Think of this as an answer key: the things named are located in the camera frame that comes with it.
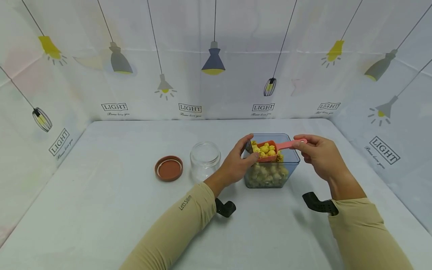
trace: clear plastic container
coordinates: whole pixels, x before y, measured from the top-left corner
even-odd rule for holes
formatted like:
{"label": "clear plastic container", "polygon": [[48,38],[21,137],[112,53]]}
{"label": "clear plastic container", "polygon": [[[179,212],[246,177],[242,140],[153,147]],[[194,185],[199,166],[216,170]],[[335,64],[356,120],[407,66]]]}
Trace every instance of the clear plastic container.
{"label": "clear plastic container", "polygon": [[220,151],[212,142],[200,142],[191,150],[191,174],[199,181],[206,180],[220,166]]}
{"label": "clear plastic container", "polygon": [[[283,133],[254,134],[257,143],[273,140],[275,143],[291,141],[288,135]],[[281,150],[283,162],[255,163],[246,172],[245,184],[248,188],[281,188],[300,163],[297,152],[293,149]],[[243,158],[250,155],[244,151]]]}

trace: beige arm sleeve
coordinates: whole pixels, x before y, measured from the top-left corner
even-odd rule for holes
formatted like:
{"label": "beige arm sleeve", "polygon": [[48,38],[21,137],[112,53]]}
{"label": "beige arm sleeve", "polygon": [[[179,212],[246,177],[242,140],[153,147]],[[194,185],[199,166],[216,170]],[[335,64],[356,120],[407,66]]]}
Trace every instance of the beige arm sleeve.
{"label": "beige arm sleeve", "polygon": [[216,213],[215,197],[205,184],[195,185],[153,224],[120,270],[166,270]]}
{"label": "beige arm sleeve", "polygon": [[339,214],[329,222],[347,270],[413,269],[368,198],[332,201]]}

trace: lamp cord print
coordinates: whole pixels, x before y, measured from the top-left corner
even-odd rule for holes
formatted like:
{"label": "lamp cord print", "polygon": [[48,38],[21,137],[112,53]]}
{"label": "lamp cord print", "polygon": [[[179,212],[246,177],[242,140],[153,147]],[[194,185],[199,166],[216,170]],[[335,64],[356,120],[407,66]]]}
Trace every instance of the lamp cord print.
{"label": "lamp cord print", "polygon": [[[402,91],[399,92],[399,94],[395,95],[394,97],[391,98],[391,100],[387,103],[384,103],[382,105],[379,105],[378,107],[375,108],[369,108],[369,110],[373,111],[373,114],[368,115],[368,117],[373,117],[373,116],[378,116],[379,118],[384,118],[385,121],[387,122],[387,124],[391,124],[390,122],[390,116],[391,116],[391,107],[392,105],[398,100],[399,96],[408,88],[408,86],[414,81],[414,79],[423,71],[423,69],[425,69],[425,67],[427,67],[430,63],[432,62],[432,59],[429,60],[429,62],[420,69],[419,72],[417,72],[417,74],[410,80],[410,82],[404,87],[404,89],[402,89]],[[371,124],[373,124],[375,121],[377,120],[377,118],[374,118],[371,122]],[[382,121],[380,119],[379,121],[379,126],[382,125]]]}
{"label": "lamp cord print", "polygon": [[277,58],[276,66],[274,67],[273,77],[271,77],[264,87],[264,96],[268,97],[271,96],[276,88],[276,78],[274,77],[276,75],[276,69],[277,65],[279,64],[280,56],[282,54],[283,45],[285,44],[286,35],[288,34],[289,25],[291,24],[292,16],[294,15],[295,6],[297,5],[297,0],[295,0],[294,7],[292,8],[291,17],[288,22],[288,26],[286,28],[285,37],[283,38],[282,46],[280,47],[279,57]]}
{"label": "lamp cord print", "polygon": [[223,66],[222,60],[220,59],[219,52],[220,49],[217,47],[216,42],[216,4],[217,0],[215,0],[215,22],[214,22],[214,31],[213,31],[213,41],[210,44],[210,56],[207,59],[207,62],[204,64],[201,69],[202,72],[208,75],[219,75],[220,73],[225,71],[225,67]]}
{"label": "lamp cord print", "polygon": [[102,10],[101,3],[98,1],[99,8],[101,10],[102,16],[104,17],[105,25],[107,26],[109,36],[111,38],[111,43],[109,49],[112,51],[111,54],[111,66],[114,72],[121,73],[121,74],[132,74],[132,68],[127,61],[126,57],[121,53],[121,49],[117,44],[114,42],[111,31],[109,30],[107,20],[105,18],[105,14]]}
{"label": "lamp cord print", "polygon": [[387,70],[387,68],[390,66],[390,62],[396,57],[397,50],[402,46],[402,44],[405,42],[405,40],[408,38],[408,36],[412,33],[414,28],[419,24],[419,22],[423,19],[423,17],[426,15],[426,13],[429,11],[429,9],[432,7],[432,4],[429,6],[428,9],[423,13],[423,15],[420,17],[420,19],[417,21],[417,23],[414,25],[414,27],[411,29],[411,31],[407,34],[407,36],[403,39],[403,41],[399,44],[399,46],[396,49],[391,50],[391,52],[386,53],[385,57],[375,64],[373,64],[368,70],[365,72],[365,75],[372,79],[374,82],[378,81],[379,78],[384,74],[384,72]]}
{"label": "lamp cord print", "polygon": [[353,22],[353,19],[356,16],[357,11],[359,10],[359,8],[360,8],[360,6],[361,6],[362,3],[363,3],[363,0],[360,0],[360,3],[357,6],[356,11],[354,12],[354,15],[351,17],[351,20],[349,21],[348,26],[345,29],[345,32],[343,32],[342,38],[340,40],[336,40],[336,42],[334,43],[333,47],[326,54],[327,57],[321,58],[321,60],[325,60],[321,64],[322,66],[325,65],[325,67],[328,68],[328,66],[330,65],[330,63],[333,63],[333,66],[334,66],[335,63],[336,63],[336,60],[340,60],[339,56],[342,55],[342,46],[343,46],[343,43],[345,42],[345,40],[343,40],[343,37],[345,36],[346,32],[348,31],[348,28],[351,25],[351,23]]}
{"label": "lamp cord print", "polygon": [[46,55],[48,55],[48,61],[52,61],[53,65],[55,65],[56,61],[63,66],[63,63],[67,64],[66,60],[67,57],[64,56],[59,49],[54,45],[51,38],[49,36],[45,36],[43,33],[41,27],[37,23],[36,19],[34,18],[33,14],[30,12],[29,8],[27,7],[24,0],[21,0],[21,2],[24,4],[25,9],[29,12],[30,16],[32,17],[33,21],[35,22],[36,26],[38,27],[39,31],[41,32],[41,36],[39,36],[39,41],[42,44],[42,48],[44,49],[44,52]]}
{"label": "lamp cord print", "polygon": [[174,97],[174,95],[172,94],[172,92],[177,92],[177,91],[175,91],[172,88],[172,86],[165,80],[165,74],[162,72],[161,59],[159,57],[158,44],[156,42],[155,29],[153,27],[152,13],[150,11],[149,0],[147,0],[147,6],[149,7],[150,22],[152,24],[153,38],[155,39],[156,53],[158,55],[159,68],[161,70],[161,75],[160,75],[161,82],[159,84],[158,90],[155,93],[160,93],[160,96],[159,96],[160,98],[162,98],[162,96],[165,94],[165,100],[168,101],[168,93],[170,94],[171,97]]}
{"label": "lamp cord print", "polygon": [[18,88],[18,86],[16,86],[15,82],[12,80],[12,78],[6,73],[6,71],[0,66],[0,69],[6,74],[6,76],[10,79],[10,81],[12,82],[12,84],[15,86],[15,88],[19,91],[19,93],[23,96],[23,98],[27,101],[27,103],[32,107],[33,112],[33,119],[35,120],[36,124],[45,132],[50,131],[50,129],[52,128],[53,124],[51,123],[50,118],[48,118],[48,116],[46,115],[46,113],[38,108],[38,107],[34,107],[30,101],[25,97],[25,95],[21,92],[21,90]]}

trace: black clip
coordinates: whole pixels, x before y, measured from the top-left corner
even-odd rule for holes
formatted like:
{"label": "black clip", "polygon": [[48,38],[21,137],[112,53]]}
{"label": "black clip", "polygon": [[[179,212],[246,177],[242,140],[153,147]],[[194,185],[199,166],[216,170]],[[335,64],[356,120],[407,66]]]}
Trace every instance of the black clip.
{"label": "black clip", "polygon": [[227,201],[223,204],[218,198],[215,199],[216,202],[216,213],[224,217],[230,217],[232,213],[236,210],[235,204],[232,201]]}
{"label": "black clip", "polygon": [[339,210],[331,200],[320,201],[314,192],[305,193],[302,197],[311,210],[321,213],[330,213],[332,216],[339,214]]}

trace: printed backdrop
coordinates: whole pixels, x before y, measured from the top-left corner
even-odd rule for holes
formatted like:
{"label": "printed backdrop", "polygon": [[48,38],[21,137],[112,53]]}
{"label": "printed backdrop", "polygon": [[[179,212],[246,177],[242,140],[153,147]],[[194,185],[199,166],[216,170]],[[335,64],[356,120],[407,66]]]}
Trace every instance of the printed backdrop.
{"label": "printed backdrop", "polygon": [[1,1],[0,245],[99,120],[330,118],[431,231],[431,4]]}

